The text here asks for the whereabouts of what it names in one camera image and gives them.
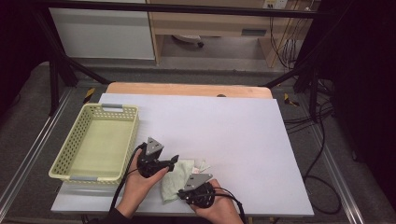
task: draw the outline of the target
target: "human hand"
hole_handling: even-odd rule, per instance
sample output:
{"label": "human hand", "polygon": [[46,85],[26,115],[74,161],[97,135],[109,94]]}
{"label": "human hand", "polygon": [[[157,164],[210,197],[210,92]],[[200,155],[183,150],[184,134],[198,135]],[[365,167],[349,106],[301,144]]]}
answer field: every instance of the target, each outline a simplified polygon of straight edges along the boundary
{"label": "human hand", "polygon": [[139,204],[143,202],[149,193],[149,190],[160,181],[168,172],[168,167],[161,169],[157,174],[145,178],[137,170],[137,158],[142,149],[138,149],[132,160],[129,172],[131,172],[125,181],[124,193],[117,210],[125,217],[132,218]]}
{"label": "human hand", "polygon": [[[212,179],[209,183],[215,188],[217,194],[228,194],[226,191],[220,188],[220,184],[217,179]],[[239,217],[233,200],[227,197],[215,196],[215,201],[212,206],[208,208],[200,208],[193,204],[190,205],[191,209],[199,217],[204,217],[211,221],[213,224],[241,224],[243,223]]]}

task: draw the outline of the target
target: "white table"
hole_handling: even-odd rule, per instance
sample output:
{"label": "white table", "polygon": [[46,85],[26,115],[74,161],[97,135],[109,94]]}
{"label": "white table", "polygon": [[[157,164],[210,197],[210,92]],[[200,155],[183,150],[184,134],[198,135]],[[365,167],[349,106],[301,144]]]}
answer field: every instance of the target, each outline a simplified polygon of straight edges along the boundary
{"label": "white table", "polygon": [[[276,100],[203,96],[103,94],[100,103],[138,105],[136,145],[152,136],[168,160],[206,159],[206,173],[230,190],[248,216],[313,216]],[[116,187],[63,183],[53,212],[106,212]],[[141,215],[192,216],[181,200],[163,204],[156,185]]]}

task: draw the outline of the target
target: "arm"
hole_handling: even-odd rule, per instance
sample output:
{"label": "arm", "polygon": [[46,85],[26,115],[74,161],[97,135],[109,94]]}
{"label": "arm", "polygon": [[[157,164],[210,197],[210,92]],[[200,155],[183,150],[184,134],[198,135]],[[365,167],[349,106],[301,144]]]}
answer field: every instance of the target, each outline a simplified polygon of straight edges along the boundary
{"label": "arm", "polygon": [[[213,179],[209,181],[213,188],[220,188],[218,180]],[[222,189],[216,189],[216,193],[228,194]],[[213,224],[242,224],[233,200],[226,197],[216,196],[215,202],[208,208],[200,208],[195,205],[190,205],[191,209],[199,217],[204,217]]]}
{"label": "arm", "polygon": [[148,195],[150,189],[160,181],[168,172],[168,168],[163,168],[161,171],[157,172],[157,174],[151,176],[150,178],[145,178],[137,169],[137,158],[139,157],[142,149],[138,149],[136,154],[134,155],[134,159],[132,161],[132,165],[129,169],[131,172],[125,181],[125,188],[122,199],[116,209],[113,209],[109,212],[109,214],[103,220],[94,219],[90,221],[90,224],[94,223],[130,223],[131,218],[134,215],[134,212],[139,207],[139,204],[143,202],[143,200]]}

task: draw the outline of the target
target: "plastic basket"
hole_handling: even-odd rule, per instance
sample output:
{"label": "plastic basket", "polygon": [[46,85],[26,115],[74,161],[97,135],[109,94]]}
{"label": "plastic basket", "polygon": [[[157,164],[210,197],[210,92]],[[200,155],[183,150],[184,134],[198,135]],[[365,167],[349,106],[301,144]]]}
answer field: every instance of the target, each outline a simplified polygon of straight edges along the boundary
{"label": "plastic basket", "polygon": [[119,184],[139,123],[132,105],[85,104],[49,170],[65,182]]}

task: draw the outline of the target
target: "metal frame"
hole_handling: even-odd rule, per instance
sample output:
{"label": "metal frame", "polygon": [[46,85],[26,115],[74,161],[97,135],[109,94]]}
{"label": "metal frame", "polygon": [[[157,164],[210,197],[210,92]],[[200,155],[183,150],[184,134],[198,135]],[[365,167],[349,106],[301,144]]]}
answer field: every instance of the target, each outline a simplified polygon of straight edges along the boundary
{"label": "metal frame", "polygon": [[[74,74],[72,68],[75,68],[89,77],[99,81],[102,84],[109,84],[111,81],[100,77],[92,72],[90,69],[75,62],[69,58],[60,43],[52,33],[48,23],[44,19],[41,9],[48,7],[57,8],[77,8],[77,9],[96,9],[96,10],[117,10],[117,11],[147,11],[147,12],[169,12],[169,13],[199,13],[199,14],[215,14],[215,15],[236,15],[236,16],[256,16],[256,17],[281,17],[281,18],[306,18],[314,20],[334,20],[338,16],[332,12],[314,12],[314,11],[291,11],[291,10],[275,10],[275,9],[257,9],[257,8],[240,8],[240,7],[201,7],[201,6],[180,6],[180,5],[158,5],[158,4],[133,4],[133,3],[109,3],[109,2],[80,2],[80,1],[65,1],[65,0],[34,0],[28,3],[36,22],[41,28],[47,42],[50,46],[49,55],[51,60],[49,62],[50,68],[50,84],[51,84],[51,112],[52,115],[43,128],[43,131],[37,137],[35,143],[32,145],[31,150],[26,156],[25,160],[20,166],[20,169],[14,175],[14,178],[9,183],[6,191],[0,198],[0,222],[6,215],[7,210],[12,204],[13,199],[18,194],[22,183],[29,174],[30,169],[35,163],[42,147],[48,139],[53,125],[62,114],[68,95],[71,90],[67,91],[62,96],[61,102],[59,101],[58,89],[58,75],[60,75],[66,86],[76,86],[78,79]],[[272,88],[278,83],[298,75],[300,72],[309,69],[309,66],[301,64],[293,71],[285,76],[277,78],[276,80],[263,85]],[[314,130],[317,138],[320,138],[320,132]],[[330,170],[332,181],[334,182],[337,190],[340,192],[346,214],[351,223],[363,223],[359,208],[355,204],[353,197],[347,187],[347,184],[342,177],[332,155],[325,147],[325,162]]]}
{"label": "metal frame", "polygon": [[[76,86],[78,80],[71,67],[81,71],[89,77],[99,81],[102,84],[109,84],[111,81],[100,77],[90,69],[75,62],[69,58],[60,43],[56,40],[51,32],[46,20],[44,19],[41,8],[74,8],[74,9],[93,9],[93,10],[116,10],[116,11],[146,11],[146,12],[168,12],[168,13],[195,13],[195,14],[214,14],[214,15],[235,15],[235,16],[255,16],[255,17],[281,17],[281,18],[305,18],[314,20],[335,20],[337,15],[333,12],[317,12],[317,11],[295,11],[295,10],[277,10],[266,8],[245,8],[245,7],[207,7],[207,6],[184,6],[184,5],[167,5],[167,4],[138,4],[138,3],[114,3],[114,2],[87,2],[87,1],[67,1],[67,0],[34,0],[28,4],[35,20],[39,24],[43,34],[49,42],[51,52],[49,53],[53,58],[51,75],[51,111],[56,110],[59,101],[57,95],[58,85],[55,80],[59,73],[63,78],[66,86]],[[291,77],[286,74],[283,77],[263,85],[272,88],[283,79]]]}

